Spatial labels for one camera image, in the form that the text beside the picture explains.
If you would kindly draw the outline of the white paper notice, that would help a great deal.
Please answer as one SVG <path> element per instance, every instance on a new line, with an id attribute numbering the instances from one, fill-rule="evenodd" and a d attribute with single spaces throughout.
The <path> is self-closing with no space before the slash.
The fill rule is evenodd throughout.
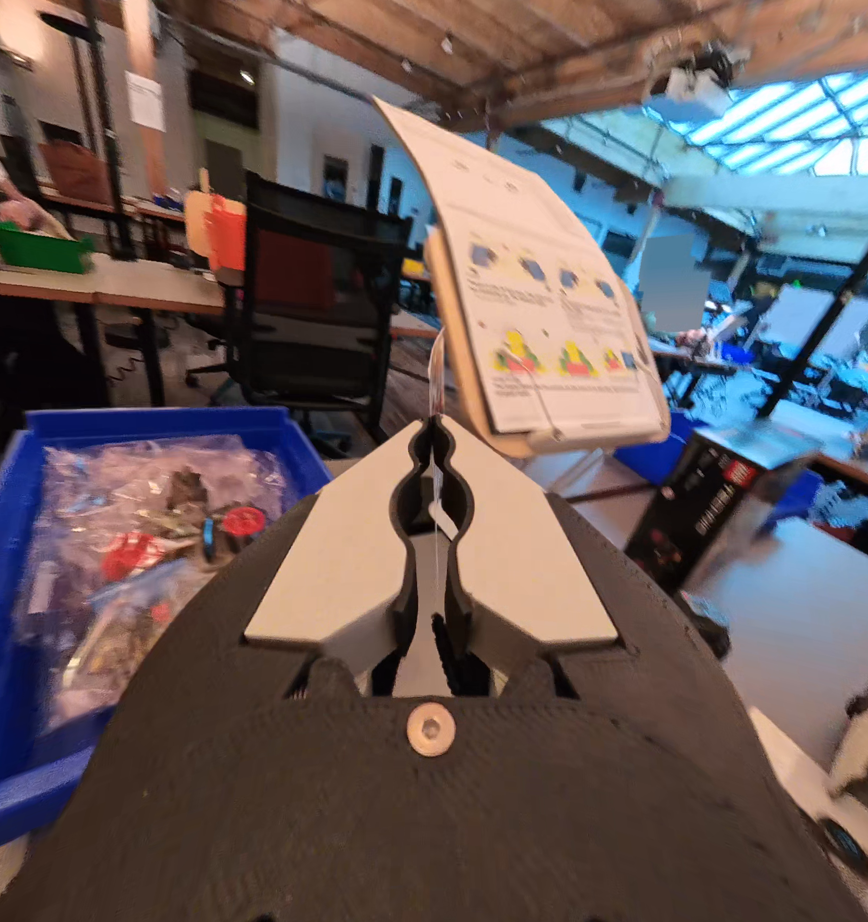
<path id="1" fill-rule="evenodd" d="M 166 131 L 162 86 L 155 80 L 125 71 L 131 120 L 142 128 Z"/>

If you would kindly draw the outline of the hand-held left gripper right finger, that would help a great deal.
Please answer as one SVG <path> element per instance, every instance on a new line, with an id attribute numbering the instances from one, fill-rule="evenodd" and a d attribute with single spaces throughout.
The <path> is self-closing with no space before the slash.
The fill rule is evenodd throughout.
<path id="1" fill-rule="evenodd" d="M 612 617 L 548 496 L 459 423 L 432 419 L 432 517 L 449 542 L 432 618 L 455 697 L 501 695 L 531 668 L 551 697 L 577 697 L 562 659 L 610 651 Z"/>

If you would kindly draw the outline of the white ceiling projector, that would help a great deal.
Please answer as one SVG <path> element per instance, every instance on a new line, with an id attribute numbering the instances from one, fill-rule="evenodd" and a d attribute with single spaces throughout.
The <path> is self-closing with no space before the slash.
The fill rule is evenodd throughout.
<path id="1" fill-rule="evenodd" d="M 731 88 L 750 50 L 710 42 L 660 73 L 647 87 L 643 106 L 664 121 L 705 123 L 734 104 Z"/>

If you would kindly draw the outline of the clear bag of LEGO parts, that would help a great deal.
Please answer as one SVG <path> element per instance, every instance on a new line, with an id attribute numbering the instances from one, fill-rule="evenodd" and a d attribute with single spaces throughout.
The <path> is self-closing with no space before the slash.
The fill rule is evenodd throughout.
<path id="1" fill-rule="evenodd" d="M 289 508 L 289 472 L 238 435 L 44 450 L 13 604 L 39 731 L 117 704 L 193 597 Z"/>

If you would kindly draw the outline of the grey desk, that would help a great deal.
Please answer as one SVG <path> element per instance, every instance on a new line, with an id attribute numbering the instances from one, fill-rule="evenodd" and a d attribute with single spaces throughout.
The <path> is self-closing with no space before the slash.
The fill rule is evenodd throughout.
<path id="1" fill-rule="evenodd" d="M 574 510 L 624 548 L 655 491 L 614 459 L 602 460 L 571 495 Z M 439 535 L 414 539 L 421 560 L 419 628 L 397 674 L 397 697 L 448 691 L 429 626 L 442 595 L 433 548 Z M 757 539 L 698 592 L 729 622 L 725 668 L 748 707 L 759 709 L 798 747 L 829 769 L 845 727 L 845 706 L 868 682 L 868 556 L 792 519 Z M 20 869 L 28 837 L 0 847 L 0 894 Z"/>

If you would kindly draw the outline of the orange and black chair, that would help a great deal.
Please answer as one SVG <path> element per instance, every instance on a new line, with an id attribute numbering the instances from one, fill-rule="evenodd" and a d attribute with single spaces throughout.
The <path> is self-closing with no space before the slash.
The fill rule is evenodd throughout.
<path id="1" fill-rule="evenodd" d="M 243 202 L 189 191 L 184 220 L 189 248 L 207 260 L 211 271 L 245 270 L 247 216 Z"/>

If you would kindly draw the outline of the brown box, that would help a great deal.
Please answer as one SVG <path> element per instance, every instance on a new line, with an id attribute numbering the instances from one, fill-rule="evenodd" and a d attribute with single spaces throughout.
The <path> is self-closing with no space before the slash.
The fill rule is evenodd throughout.
<path id="1" fill-rule="evenodd" d="M 41 143 L 38 149 L 62 196 L 113 206 L 109 170 L 104 160 L 88 148 L 69 141 Z"/>

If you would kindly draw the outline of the black toy tyre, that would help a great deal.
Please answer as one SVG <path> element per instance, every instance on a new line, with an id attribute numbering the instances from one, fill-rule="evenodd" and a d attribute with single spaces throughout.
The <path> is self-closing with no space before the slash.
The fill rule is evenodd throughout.
<path id="1" fill-rule="evenodd" d="M 685 590 L 677 592 L 674 601 L 716 659 L 719 662 L 724 661 L 731 651 L 730 626 L 727 616 L 701 595 Z"/>

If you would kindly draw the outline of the green storage bin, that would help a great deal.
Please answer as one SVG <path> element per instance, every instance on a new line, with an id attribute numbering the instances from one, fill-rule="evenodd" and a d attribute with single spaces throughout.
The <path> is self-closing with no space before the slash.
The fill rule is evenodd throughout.
<path id="1" fill-rule="evenodd" d="M 11 267 L 82 275 L 92 268 L 94 251 L 88 238 L 61 239 L 0 222 L 0 256 Z"/>

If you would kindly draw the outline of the black chair with red back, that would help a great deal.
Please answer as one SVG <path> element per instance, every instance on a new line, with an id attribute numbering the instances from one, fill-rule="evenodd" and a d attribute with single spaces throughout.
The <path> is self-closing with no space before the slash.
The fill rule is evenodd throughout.
<path id="1" fill-rule="evenodd" d="M 241 305 L 225 313 L 229 376 L 254 406 L 353 415 L 375 444 L 412 229 L 246 174 Z"/>

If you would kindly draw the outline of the toy truck instruction booklet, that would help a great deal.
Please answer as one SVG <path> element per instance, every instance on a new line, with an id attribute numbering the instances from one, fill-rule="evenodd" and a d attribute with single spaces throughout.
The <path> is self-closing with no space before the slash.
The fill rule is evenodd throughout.
<path id="1" fill-rule="evenodd" d="M 763 712 L 751 707 L 748 715 L 775 776 L 868 912 L 868 809 L 849 794 L 833 795 L 828 774 Z"/>

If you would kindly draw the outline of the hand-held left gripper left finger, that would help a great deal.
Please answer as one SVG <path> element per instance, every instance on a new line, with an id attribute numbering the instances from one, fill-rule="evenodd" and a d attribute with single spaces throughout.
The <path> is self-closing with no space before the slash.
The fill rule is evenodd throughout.
<path id="1" fill-rule="evenodd" d="M 331 481 L 244 630 L 247 643 L 338 659 L 388 694 L 416 632 L 428 421 L 414 421 Z"/>

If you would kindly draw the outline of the printed instruction sheet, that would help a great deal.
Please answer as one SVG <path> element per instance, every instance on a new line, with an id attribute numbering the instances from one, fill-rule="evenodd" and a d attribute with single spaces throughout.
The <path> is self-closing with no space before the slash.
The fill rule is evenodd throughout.
<path id="1" fill-rule="evenodd" d="M 381 98 L 445 234 L 492 432 L 647 431 L 654 360 L 632 294 L 537 174 Z"/>

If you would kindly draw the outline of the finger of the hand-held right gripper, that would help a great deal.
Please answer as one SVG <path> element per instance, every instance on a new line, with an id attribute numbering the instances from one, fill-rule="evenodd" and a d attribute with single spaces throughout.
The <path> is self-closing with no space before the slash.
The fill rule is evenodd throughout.
<path id="1" fill-rule="evenodd" d="M 842 796 L 851 783 L 862 781 L 868 774 L 868 684 L 847 702 L 845 714 L 848 724 L 830 773 L 832 797 Z"/>

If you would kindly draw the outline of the dark toy truck box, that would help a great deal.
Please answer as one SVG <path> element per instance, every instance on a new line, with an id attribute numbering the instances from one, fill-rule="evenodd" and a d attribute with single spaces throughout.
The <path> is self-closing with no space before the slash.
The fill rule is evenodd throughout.
<path id="1" fill-rule="evenodd" d="M 625 555 L 675 594 L 713 577 L 787 518 L 807 518 L 820 488 L 819 439 L 751 421 L 697 428 L 647 506 Z"/>

